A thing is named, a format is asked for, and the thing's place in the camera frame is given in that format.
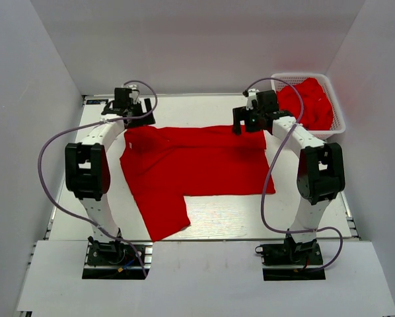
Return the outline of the red t shirt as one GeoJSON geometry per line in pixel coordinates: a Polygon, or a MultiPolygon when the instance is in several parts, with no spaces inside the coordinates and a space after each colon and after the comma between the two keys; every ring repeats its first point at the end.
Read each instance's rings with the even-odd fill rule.
{"type": "Polygon", "coordinates": [[[275,193],[261,131],[143,126],[124,141],[120,166],[153,242],[190,226],[187,196],[275,193]]]}

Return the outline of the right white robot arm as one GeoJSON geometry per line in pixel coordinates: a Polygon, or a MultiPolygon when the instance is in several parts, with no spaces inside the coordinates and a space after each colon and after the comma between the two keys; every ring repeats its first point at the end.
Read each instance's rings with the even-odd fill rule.
{"type": "Polygon", "coordinates": [[[299,159],[297,189],[301,200],[295,220],[286,232],[285,257],[297,264],[314,250],[319,224],[332,200],[343,191],[345,176],[340,145],[315,137],[288,110],[280,110],[274,90],[243,92],[245,106],[233,109],[233,133],[268,131],[299,159]]]}

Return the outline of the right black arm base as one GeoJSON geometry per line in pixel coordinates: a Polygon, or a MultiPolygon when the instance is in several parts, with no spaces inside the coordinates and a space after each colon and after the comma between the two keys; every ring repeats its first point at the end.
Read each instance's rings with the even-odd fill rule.
{"type": "Polygon", "coordinates": [[[264,281],[323,281],[326,279],[322,253],[315,242],[308,250],[292,252],[287,242],[260,244],[255,253],[262,260],[264,281]]]}

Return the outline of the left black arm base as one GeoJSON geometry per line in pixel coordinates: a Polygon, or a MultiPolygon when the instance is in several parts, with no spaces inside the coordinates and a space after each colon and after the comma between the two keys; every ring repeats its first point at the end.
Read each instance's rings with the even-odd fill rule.
{"type": "Polygon", "coordinates": [[[90,280],[145,280],[142,270],[149,273],[153,244],[133,243],[135,250],[121,242],[90,241],[83,266],[82,279],[90,280]]]}

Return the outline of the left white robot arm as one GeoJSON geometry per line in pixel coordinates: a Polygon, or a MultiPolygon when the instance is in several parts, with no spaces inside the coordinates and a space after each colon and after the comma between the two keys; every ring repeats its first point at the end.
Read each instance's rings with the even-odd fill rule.
{"type": "Polygon", "coordinates": [[[92,221],[93,239],[105,244],[103,256],[113,264],[125,258],[126,247],[116,241],[122,234],[107,197],[111,177],[106,152],[125,130],[156,123],[151,100],[139,96],[137,85],[115,88],[99,123],[80,142],[65,147],[66,187],[84,207],[92,221]]]}

